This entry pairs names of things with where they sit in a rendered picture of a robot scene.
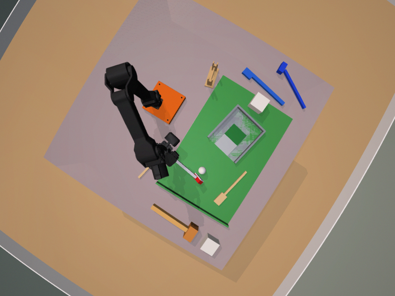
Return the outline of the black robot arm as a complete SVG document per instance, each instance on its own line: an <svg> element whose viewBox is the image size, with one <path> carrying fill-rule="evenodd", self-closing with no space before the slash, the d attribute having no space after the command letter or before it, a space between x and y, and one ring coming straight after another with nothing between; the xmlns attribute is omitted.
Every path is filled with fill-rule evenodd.
<svg viewBox="0 0 395 296"><path fill-rule="evenodd" d="M151 167L155 180L168 177L167 166L171 167L179 158L176 151L164 150L150 137L134 103L134 95L141 99L143 106L159 109L163 99L158 90L149 91L138 81L135 68L125 62L106 68L105 86L111 91L111 100L123 117L135 143L136 159L145 167ZM120 89L114 92L114 88Z"/></svg>

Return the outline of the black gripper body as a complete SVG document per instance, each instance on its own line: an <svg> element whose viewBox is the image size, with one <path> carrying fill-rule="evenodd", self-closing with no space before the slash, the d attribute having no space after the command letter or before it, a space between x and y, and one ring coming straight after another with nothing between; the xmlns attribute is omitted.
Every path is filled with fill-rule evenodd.
<svg viewBox="0 0 395 296"><path fill-rule="evenodd" d="M171 132L169 132L165 136L165 139L168 141L168 143L166 143L165 141L163 141L161 144L157 143L157 145L160 145L163 148L164 155L167 153L167 150L171 147L171 145L173 145L175 147L180 142L180 140Z"/></svg>

